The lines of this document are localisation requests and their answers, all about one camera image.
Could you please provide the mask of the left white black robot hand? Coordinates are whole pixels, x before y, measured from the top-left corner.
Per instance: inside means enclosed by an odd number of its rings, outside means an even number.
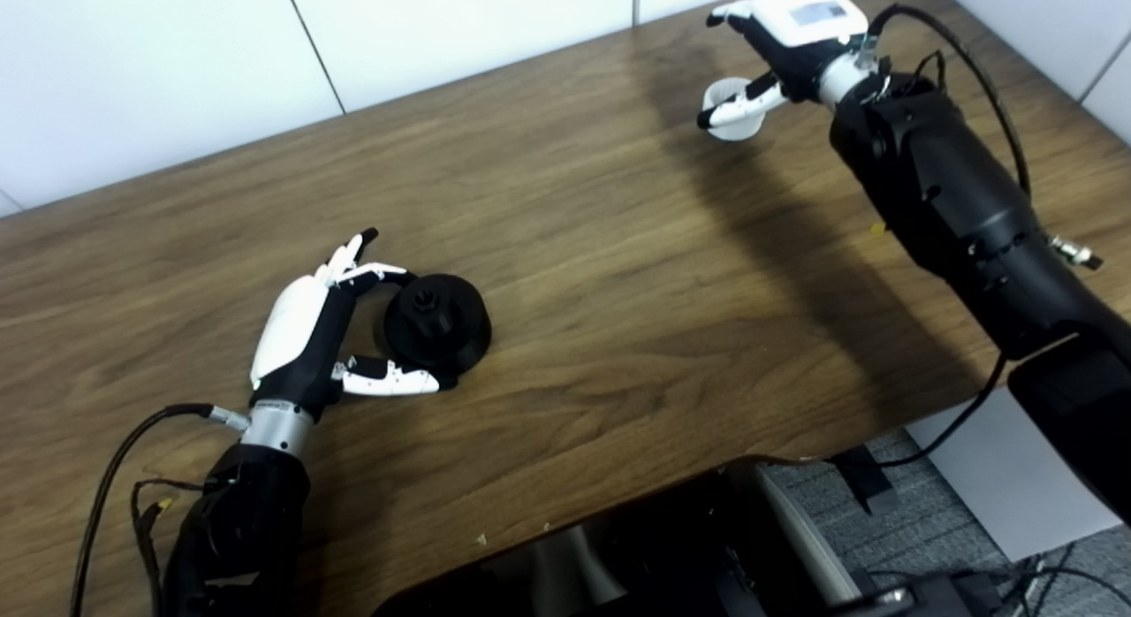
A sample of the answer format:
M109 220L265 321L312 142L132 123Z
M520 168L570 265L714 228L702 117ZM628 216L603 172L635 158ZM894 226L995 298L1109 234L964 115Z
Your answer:
M326 407L345 394L433 394L457 386L455 377L407 363L362 356L339 359L360 297L379 284L404 287L416 278L398 266L361 262L378 235L375 227L360 231L316 273L300 276L278 295L250 370L251 408L282 403L319 422Z

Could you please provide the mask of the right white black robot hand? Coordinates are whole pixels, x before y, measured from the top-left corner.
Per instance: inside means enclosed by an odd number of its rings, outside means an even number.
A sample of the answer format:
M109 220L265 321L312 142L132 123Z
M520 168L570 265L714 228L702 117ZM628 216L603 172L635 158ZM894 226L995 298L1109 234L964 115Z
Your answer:
M717 137L786 103L836 110L877 76L877 59L864 52L866 14L851 0L734 0L715 6L703 24L739 33L766 66L761 76L703 105L696 125Z

